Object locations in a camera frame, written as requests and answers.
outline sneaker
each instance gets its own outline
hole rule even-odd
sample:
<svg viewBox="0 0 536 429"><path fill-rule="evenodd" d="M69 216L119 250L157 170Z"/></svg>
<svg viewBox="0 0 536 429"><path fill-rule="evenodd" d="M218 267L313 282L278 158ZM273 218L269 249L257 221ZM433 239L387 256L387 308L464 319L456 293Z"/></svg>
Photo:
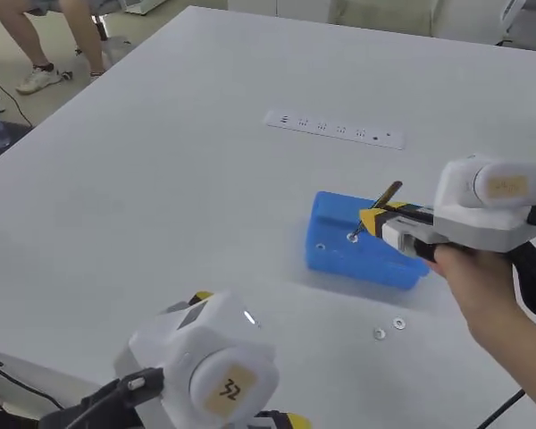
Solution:
<svg viewBox="0 0 536 429"><path fill-rule="evenodd" d="M28 96L29 94L34 94L45 87L54 85L62 80L62 75L57 69L50 71L41 70L38 67L32 69L26 78L21 82L20 85L16 87L16 90L24 95Z"/></svg>

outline metal washer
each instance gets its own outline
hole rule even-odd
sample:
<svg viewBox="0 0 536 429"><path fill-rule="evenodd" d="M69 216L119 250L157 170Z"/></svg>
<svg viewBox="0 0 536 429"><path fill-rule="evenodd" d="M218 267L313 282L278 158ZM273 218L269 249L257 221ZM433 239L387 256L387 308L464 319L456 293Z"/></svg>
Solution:
<svg viewBox="0 0 536 429"><path fill-rule="evenodd" d="M407 327L407 324L405 323L405 320L403 320L401 317L396 317L395 319L393 319L393 327L401 331Z"/></svg>

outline blue box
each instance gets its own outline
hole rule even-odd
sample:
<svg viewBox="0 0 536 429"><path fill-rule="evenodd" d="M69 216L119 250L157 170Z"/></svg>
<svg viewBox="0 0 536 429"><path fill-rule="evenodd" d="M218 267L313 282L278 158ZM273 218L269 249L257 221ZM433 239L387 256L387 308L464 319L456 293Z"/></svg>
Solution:
<svg viewBox="0 0 536 429"><path fill-rule="evenodd" d="M348 234L357 228L359 210L372 203L371 199L318 192L307 230L307 266L409 290L429 273L420 258L406 257L367 232L358 236L357 243L348 240Z"/></svg>

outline black handle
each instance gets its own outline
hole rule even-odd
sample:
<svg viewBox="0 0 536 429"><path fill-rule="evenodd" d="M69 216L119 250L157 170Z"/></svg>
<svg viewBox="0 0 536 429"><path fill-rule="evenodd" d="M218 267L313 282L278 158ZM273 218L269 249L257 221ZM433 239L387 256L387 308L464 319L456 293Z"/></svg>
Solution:
<svg viewBox="0 0 536 429"><path fill-rule="evenodd" d="M415 239L415 252L419 257L427 261L436 262L435 249L437 246L437 244L427 244ZM471 248L466 248L455 243L448 243L446 246L453 246L471 254L474 252ZM518 272L520 295L524 304L536 315L536 248L529 241L507 252L505 256L515 266Z"/></svg>

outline leg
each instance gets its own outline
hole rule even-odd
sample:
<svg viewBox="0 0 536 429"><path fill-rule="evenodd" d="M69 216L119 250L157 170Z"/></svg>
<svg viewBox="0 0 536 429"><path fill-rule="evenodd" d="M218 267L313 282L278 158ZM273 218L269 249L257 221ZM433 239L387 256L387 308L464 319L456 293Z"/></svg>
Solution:
<svg viewBox="0 0 536 429"><path fill-rule="evenodd" d="M48 65L36 29L24 14L31 9L29 0L0 0L0 22L34 65Z"/></svg>
<svg viewBox="0 0 536 429"><path fill-rule="evenodd" d="M89 61L91 73L103 73L105 67L101 54L101 39L96 25L91 20L88 0L59 0L59 2L76 43Z"/></svg>

